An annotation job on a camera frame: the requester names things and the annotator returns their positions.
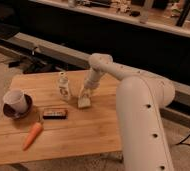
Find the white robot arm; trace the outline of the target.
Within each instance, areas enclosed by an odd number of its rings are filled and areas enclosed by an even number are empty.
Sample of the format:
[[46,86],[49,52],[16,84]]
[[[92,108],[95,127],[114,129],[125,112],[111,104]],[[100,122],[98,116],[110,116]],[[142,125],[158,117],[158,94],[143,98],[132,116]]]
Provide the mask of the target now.
[[119,81],[116,113],[125,171],[174,171],[160,110],[175,97],[169,79],[149,71],[118,64],[108,54],[88,58],[90,71],[84,87],[95,89],[104,74]]

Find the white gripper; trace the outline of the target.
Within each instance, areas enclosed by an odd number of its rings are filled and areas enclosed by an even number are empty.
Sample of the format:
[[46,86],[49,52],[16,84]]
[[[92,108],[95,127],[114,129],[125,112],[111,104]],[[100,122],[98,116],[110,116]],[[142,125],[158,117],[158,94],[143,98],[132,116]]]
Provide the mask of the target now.
[[84,88],[90,90],[96,89],[102,76],[103,73],[101,71],[90,69],[84,81]]

